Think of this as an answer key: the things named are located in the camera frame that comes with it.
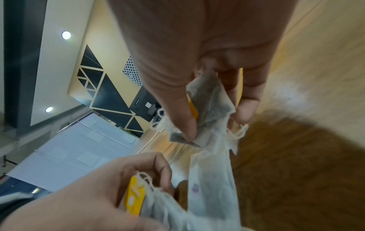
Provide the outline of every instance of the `skin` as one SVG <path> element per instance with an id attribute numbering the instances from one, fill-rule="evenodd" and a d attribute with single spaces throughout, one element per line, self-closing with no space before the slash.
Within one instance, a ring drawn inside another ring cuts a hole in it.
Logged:
<path id="1" fill-rule="evenodd" d="M 246 124 L 262 98 L 270 64 L 296 0 L 108 0 L 143 86 L 185 139 L 196 135 L 186 85 L 215 71 Z"/>
<path id="2" fill-rule="evenodd" d="M 147 172 L 164 191 L 173 192 L 171 168 L 161 153 L 120 158 L 63 190 L 19 208 L 0 231 L 167 231 L 158 221 L 117 208 L 136 171 Z"/>

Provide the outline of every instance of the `yellow label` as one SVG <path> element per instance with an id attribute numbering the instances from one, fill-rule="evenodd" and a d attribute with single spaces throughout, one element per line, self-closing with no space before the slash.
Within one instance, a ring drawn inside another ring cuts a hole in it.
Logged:
<path id="1" fill-rule="evenodd" d="M 198 119 L 198 117 L 199 117 L 198 110 L 195 108 L 195 106 L 194 106 L 193 102 L 191 101 L 189 95 L 187 95 L 187 99 L 189 101 L 191 113 L 193 114 L 193 116 L 194 116 L 195 119 Z"/>
<path id="2" fill-rule="evenodd" d="M 124 199 L 124 206 L 127 208 L 127 211 L 138 216 L 141 212 L 145 195 L 146 190 L 144 185 L 140 185 L 138 187 L 137 177 L 132 176 L 126 191 L 126 197 Z"/>

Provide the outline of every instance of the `dotted pattern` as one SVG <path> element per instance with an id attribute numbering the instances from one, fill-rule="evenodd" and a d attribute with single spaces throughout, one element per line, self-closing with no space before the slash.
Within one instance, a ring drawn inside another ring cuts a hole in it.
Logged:
<path id="1" fill-rule="evenodd" d="M 137 84 L 138 86 L 143 86 L 142 80 L 138 75 L 136 66 L 134 66 L 132 58 L 129 57 L 127 63 L 124 66 L 123 73 L 126 74 L 132 82 Z"/>

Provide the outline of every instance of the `round light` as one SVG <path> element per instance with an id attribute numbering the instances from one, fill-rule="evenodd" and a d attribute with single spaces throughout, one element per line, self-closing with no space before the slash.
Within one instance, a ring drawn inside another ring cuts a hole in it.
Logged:
<path id="1" fill-rule="evenodd" d="M 62 32 L 62 38 L 66 39 L 66 40 L 71 38 L 71 33 L 68 31 Z"/>
<path id="2" fill-rule="evenodd" d="M 53 111 L 53 107 L 46 108 L 46 112 L 51 112 L 51 111 Z"/>

